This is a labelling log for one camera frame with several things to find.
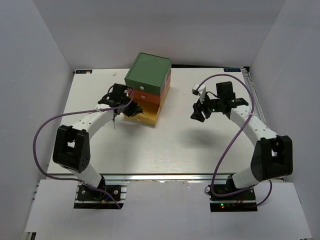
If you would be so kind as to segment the yellow bottom drawer box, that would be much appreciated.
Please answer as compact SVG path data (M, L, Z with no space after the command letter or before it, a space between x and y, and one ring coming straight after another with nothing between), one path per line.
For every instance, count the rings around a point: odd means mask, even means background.
M146 102L146 101L134 99L134 98L133 98L133 101L139 104L139 106L143 109L143 113L149 118L149 120L146 119L141 113L134 117L128 117L125 115L124 117L136 122L141 122L141 123L155 126L157 124L161 109L164 104L161 106L159 104L154 104L151 102Z

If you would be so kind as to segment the green top drawer box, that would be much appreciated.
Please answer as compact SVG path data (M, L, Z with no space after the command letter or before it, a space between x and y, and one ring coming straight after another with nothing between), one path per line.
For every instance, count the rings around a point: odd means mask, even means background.
M170 58L140 52L124 81L134 90L159 96L164 89L166 79L172 68Z

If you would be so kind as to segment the orange drawer box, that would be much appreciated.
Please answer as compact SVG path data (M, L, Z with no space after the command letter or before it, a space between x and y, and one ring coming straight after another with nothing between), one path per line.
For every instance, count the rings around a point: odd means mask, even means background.
M134 99L138 99L138 100L142 100L145 102L149 102L152 104L157 104L157 105L163 105L164 101L166 99L166 96L168 94L168 91L170 89L170 84L171 84L171 71L165 81L165 85L163 87L163 90L161 92L160 95L155 95L155 94L151 94L151 93L147 93L144 92L142 90L137 90L137 89L133 89L134 92Z

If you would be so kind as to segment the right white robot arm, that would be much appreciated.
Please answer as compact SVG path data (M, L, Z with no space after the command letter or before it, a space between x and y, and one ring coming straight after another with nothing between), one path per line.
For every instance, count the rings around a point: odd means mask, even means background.
M251 113L249 103L237 98L232 82L216 84L217 99L209 98L205 85L196 83L192 93L199 97L193 104L191 119L204 122L212 113L222 113L238 125L254 146L249 167L233 174L225 187L226 195L236 200L244 188L264 180L289 176L293 173L293 142L287 135L279 135Z

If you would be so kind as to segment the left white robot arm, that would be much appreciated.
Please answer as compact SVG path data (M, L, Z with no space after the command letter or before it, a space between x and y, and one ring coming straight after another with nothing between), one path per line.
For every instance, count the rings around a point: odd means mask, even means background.
M106 123L124 114L134 117L143 112L139 103L134 101L133 89L115 83L112 91L107 92L81 120L72 125L61 125L56 134L52 160L73 173L78 180L88 186L88 193L99 200L105 196L104 177L90 164L90 140Z

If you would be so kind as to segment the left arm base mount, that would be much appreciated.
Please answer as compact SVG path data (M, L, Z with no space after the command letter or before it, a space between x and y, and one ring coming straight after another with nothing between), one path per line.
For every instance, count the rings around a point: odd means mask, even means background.
M78 184L74 209L87 210L120 210L126 199L128 182L120 180L106 180L104 192Z

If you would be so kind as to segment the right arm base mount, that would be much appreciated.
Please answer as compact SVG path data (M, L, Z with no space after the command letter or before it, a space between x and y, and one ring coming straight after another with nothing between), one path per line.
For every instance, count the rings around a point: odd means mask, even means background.
M235 185L228 179L225 183L215 183L213 190L218 195L225 195L238 191ZM235 212L257 212L257 202L254 189L251 187L240 193L228 196L216 196L211 191L211 185L204 188L204 193L209 196L211 213L235 213Z

